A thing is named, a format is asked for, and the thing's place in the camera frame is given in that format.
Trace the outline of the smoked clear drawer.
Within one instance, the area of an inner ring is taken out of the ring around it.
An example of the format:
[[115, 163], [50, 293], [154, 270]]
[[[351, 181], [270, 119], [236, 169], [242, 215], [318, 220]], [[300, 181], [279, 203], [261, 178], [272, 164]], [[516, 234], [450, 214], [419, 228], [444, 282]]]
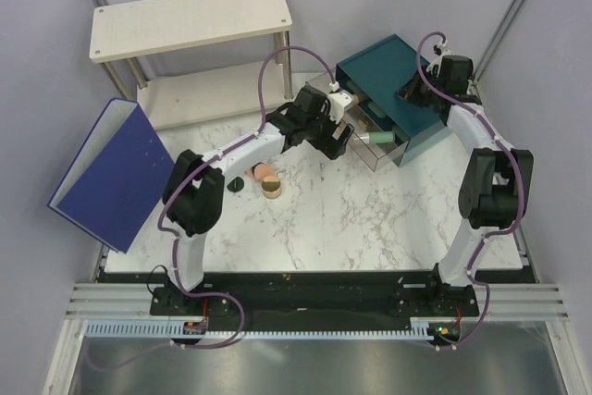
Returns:
[[406, 162], [405, 158], [408, 144], [408, 142], [405, 142], [401, 145], [398, 145], [397, 148], [393, 151], [393, 163], [397, 167], [402, 167]]
[[[355, 82], [347, 77], [342, 78], [339, 84], [351, 94], [365, 94]], [[348, 142], [349, 147], [372, 171], [393, 162], [393, 151], [398, 145], [409, 142], [409, 136], [368, 96], [365, 102], [348, 109], [342, 120], [354, 126], [354, 133]], [[393, 144], [364, 144], [354, 138], [355, 134], [377, 131], [392, 131], [395, 135], [395, 142]]]

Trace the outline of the green white cosmetic tube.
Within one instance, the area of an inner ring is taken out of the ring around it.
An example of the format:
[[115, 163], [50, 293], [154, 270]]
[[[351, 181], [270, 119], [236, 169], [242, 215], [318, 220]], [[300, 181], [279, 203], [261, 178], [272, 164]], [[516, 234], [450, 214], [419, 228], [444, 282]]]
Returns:
[[395, 135], [392, 131], [377, 131], [355, 134], [356, 141], [364, 144], [393, 144]]

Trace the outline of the gold cosmetic jar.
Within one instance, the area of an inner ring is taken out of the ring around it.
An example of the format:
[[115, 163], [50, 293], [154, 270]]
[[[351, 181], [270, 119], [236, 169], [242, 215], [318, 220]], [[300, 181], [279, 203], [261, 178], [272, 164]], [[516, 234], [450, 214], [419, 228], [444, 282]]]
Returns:
[[266, 199], [277, 199], [282, 193], [281, 179], [275, 175], [269, 175], [261, 180], [261, 189]]

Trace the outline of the pink makeup sponge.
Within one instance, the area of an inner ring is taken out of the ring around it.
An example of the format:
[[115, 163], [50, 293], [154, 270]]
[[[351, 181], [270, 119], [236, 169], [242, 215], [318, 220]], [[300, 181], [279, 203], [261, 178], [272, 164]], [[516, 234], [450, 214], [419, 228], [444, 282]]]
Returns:
[[245, 171], [245, 174], [249, 178], [255, 179], [256, 181], [262, 181], [266, 177], [276, 175], [275, 169], [272, 168], [269, 164], [265, 163], [257, 163], [256, 165], [249, 167]]

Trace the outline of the copper lipstick tube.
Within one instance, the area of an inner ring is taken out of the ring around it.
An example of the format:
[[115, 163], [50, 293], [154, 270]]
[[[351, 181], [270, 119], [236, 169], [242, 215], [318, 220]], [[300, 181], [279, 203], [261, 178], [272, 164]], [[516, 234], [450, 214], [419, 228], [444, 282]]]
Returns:
[[351, 106], [357, 106], [367, 100], [365, 94], [357, 93], [352, 96]]

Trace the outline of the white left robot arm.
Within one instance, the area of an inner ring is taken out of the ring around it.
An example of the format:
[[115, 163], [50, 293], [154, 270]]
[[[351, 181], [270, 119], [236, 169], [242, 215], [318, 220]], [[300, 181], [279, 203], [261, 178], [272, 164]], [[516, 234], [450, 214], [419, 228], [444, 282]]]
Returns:
[[169, 279], [176, 288], [171, 304], [184, 315], [200, 310], [203, 298], [221, 292], [202, 292], [207, 233], [222, 215], [229, 183], [250, 167], [308, 142], [330, 160], [345, 153], [353, 125], [339, 126], [357, 97], [343, 89], [333, 93], [306, 85], [296, 98], [263, 115], [259, 128], [206, 154], [182, 152], [163, 193], [164, 208], [157, 219], [160, 231], [173, 236]]

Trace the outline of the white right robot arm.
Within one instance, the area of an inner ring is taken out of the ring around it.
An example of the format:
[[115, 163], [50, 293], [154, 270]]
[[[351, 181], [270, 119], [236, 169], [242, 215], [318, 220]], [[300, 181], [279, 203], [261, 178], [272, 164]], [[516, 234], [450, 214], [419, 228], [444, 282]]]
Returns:
[[404, 292], [413, 308], [434, 315], [477, 315], [476, 270], [487, 242], [513, 233], [524, 217], [534, 157], [499, 135], [480, 99], [470, 92], [472, 59], [454, 54], [442, 43], [434, 52], [436, 59], [429, 65], [420, 63], [398, 94], [412, 105], [437, 112], [469, 154], [458, 197], [462, 222], [425, 284]]

